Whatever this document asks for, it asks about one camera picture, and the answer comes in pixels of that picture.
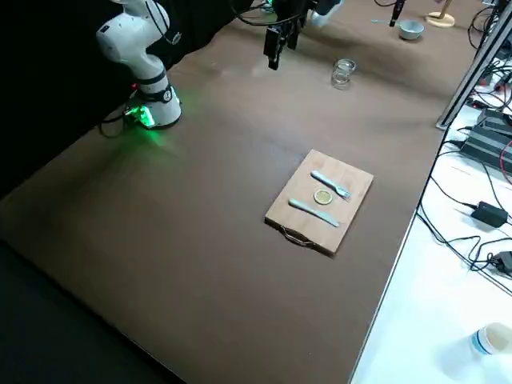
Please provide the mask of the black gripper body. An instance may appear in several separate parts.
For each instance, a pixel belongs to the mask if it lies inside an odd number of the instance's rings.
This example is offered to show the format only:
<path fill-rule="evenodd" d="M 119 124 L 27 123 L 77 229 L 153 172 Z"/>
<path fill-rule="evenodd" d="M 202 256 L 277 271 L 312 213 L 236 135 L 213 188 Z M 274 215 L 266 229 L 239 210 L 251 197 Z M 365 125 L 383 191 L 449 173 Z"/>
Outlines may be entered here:
<path fill-rule="evenodd" d="M 313 2 L 310 0 L 273 0 L 273 9 L 277 16 L 273 25 L 297 22 L 300 27 L 304 27 L 308 11 L 312 8 Z"/>

